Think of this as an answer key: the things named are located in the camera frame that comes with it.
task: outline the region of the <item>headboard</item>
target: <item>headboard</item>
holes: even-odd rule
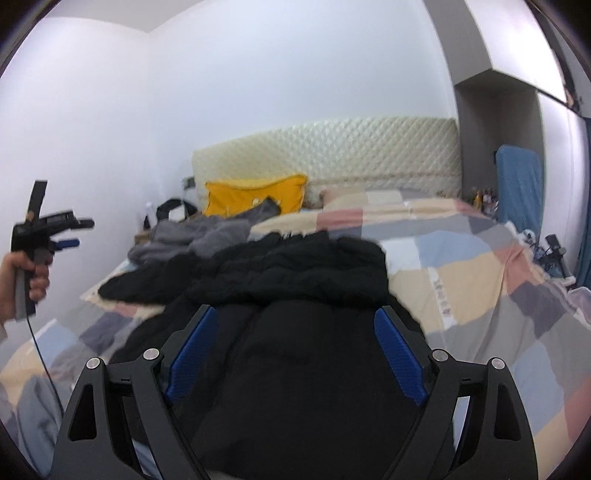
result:
[[[462,162],[455,119],[374,117],[326,120],[236,138],[193,153],[199,206],[208,180],[302,172],[305,202],[328,186],[405,187],[457,196]]]

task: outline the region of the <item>pillow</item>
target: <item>pillow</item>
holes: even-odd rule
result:
[[[428,198],[429,195],[412,189],[373,190],[362,187],[337,187],[321,194],[323,210],[363,208],[367,205],[404,203],[406,200]]]
[[[274,179],[208,181],[204,214],[227,218],[258,205],[267,197],[279,205],[282,215],[298,212],[304,201],[306,181],[303,174]]]

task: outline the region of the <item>white cabinet door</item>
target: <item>white cabinet door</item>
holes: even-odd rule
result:
[[[585,226],[589,158],[584,121],[564,105],[538,94],[544,133],[544,214],[541,236],[551,235],[567,249],[574,273]]]
[[[492,68],[565,102],[554,54],[525,0],[466,0]]]

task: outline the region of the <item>white bottle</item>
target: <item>white bottle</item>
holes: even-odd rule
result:
[[[150,228],[154,228],[156,223],[158,223],[158,218],[156,217],[156,210],[154,210],[152,202],[146,203],[146,216],[148,217]]]

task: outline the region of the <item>bed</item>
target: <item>bed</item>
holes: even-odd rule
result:
[[[509,229],[455,198],[462,170],[454,120],[313,122],[198,150],[193,170],[200,207],[206,180],[306,173],[310,210],[260,223],[251,239],[328,230],[380,244],[390,291],[432,348],[464,361],[500,356],[510,366],[534,435],[539,478],[548,478],[565,458],[591,415],[591,326]],[[319,208],[322,191],[343,187],[346,195]],[[112,275],[130,268],[124,262]],[[99,286],[39,335],[64,401],[88,358],[108,361],[134,328],[163,309],[104,301]],[[30,341],[6,352],[2,347],[0,415],[12,434],[43,368]],[[465,409],[460,401],[456,439]],[[25,450],[48,473],[51,450],[46,446],[41,460]]]

